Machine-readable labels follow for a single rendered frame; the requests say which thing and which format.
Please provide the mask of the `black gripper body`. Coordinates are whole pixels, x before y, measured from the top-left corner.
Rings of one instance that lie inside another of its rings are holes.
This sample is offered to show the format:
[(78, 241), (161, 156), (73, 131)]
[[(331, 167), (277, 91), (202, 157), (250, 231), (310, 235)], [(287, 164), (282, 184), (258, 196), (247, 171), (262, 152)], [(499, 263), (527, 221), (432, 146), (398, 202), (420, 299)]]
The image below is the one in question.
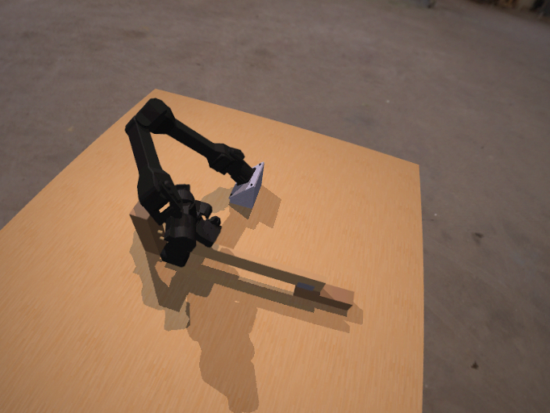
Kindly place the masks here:
[[(206, 219), (210, 218), (210, 215), (213, 212), (213, 208), (211, 204), (195, 200), (195, 205), (196, 205), (196, 211), (197, 211), (197, 215), (195, 218), (196, 223), (198, 221), (199, 215), (206, 216)], [(160, 257), (162, 261), (165, 261), (172, 265), (177, 265), (182, 267), (182, 266), (185, 266), (186, 262), (188, 261), (190, 257), (190, 251), (188, 252), (173, 251), (169, 247), (169, 243), (167, 243), (164, 246), (163, 251), (160, 253)]]

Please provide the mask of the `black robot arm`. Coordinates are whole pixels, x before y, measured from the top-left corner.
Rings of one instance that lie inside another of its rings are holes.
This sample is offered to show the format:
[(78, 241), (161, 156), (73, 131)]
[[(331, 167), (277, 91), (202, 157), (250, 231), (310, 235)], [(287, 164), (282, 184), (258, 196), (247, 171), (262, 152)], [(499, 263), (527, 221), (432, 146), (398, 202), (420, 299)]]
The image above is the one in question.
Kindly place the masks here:
[[(171, 136), (185, 146), (204, 156), (209, 167), (242, 185), (249, 182), (256, 170), (245, 160), (242, 151), (225, 144), (213, 143), (173, 116), (172, 109), (157, 98), (150, 98), (141, 110), (126, 124), (125, 132), (139, 171), (137, 185), (139, 202), (152, 218), (165, 224), (164, 240), (173, 251), (188, 252), (196, 246), (196, 240), (212, 247), (221, 230), (220, 218), (204, 220), (197, 215), (195, 199), (190, 184), (176, 184), (159, 162), (151, 133)], [(160, 213), (159, 209), (169, 203)]]

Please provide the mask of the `long wooden rail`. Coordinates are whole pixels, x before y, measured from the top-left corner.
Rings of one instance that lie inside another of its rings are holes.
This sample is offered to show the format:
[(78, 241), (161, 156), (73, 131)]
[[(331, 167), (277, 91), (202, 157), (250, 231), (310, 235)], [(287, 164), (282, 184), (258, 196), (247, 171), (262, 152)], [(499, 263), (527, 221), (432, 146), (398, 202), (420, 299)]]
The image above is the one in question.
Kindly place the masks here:
[(255, 257), (218, 244), (207, 247), (196, 240), (196, 246), (191, 253), (293, 285), (297, 285), (298, 282), (305, 283), (314, 286), (313, 290), (318, 292), (327, 282), (327, 277), (322, 275)]

